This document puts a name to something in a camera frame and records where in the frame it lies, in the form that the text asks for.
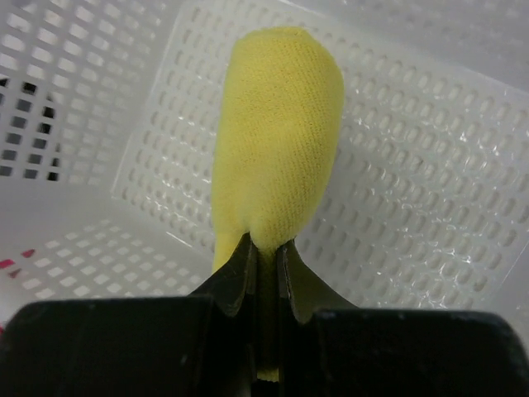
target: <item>white basket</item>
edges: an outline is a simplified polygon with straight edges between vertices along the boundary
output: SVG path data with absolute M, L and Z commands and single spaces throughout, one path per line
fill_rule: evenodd
M 231 47 L 301 25 L 346 82 L 303 259 L 360 306 L 491 310 L 529 337 L 529 3 L 19 0 L 0 16 L 0 321 L 207 278 Z

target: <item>yellow fabric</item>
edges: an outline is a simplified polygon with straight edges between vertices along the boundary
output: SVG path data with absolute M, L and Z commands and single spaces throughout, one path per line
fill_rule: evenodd
M 212 173 L 213 270 L 249 232 L 263 261 L 260 277 L 272 274 L 275 251 L 296 236 L 322 198 L 343 102 L 336 62 L 305 30 L 276 27 L 237 41 Z M 261 316 L 274 310 L 270 305 L 263 302 Z

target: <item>perforated plastic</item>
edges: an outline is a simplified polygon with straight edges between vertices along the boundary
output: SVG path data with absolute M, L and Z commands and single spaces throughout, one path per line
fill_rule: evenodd
M 16 297 L 11 311 L 35 298 L 186 294 L 207 277 L 231 47 L 260 27 L 298 25 L 331 51 L 346 82 L 331 181 L 297 239 L 303 259 L 355 304 L 489 309 L 529 337 L 529 7 L 0 7 L 1 203 L 14 225 L 0 233 L 15 262 L 0 282 Z M 30 192 L 40 198 L 20 199 Z

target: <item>folded cloth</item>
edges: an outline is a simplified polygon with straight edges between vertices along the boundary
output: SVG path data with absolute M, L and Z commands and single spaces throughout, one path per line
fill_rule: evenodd
M 260 296 L 274 291 L 274 253 L 316 211 L 331 174 L 344 102 L 341 72 L 305 30 L 275 27 L 237 41 L 228 67 L 212 172 L 213 270 L 249 232 Z M 277 362 L 274 299 L 261 299 L 260 377 Z

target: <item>white plastic basket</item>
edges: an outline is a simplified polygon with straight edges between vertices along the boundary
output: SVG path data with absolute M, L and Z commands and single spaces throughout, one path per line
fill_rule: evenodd
M 490 310 L 527 341 L 529 3 L 13 0 L 0 16 L 0 321 L 208 277 L 231 47 L 301 25 L 346 82 L 303 259 L 360 306 Z

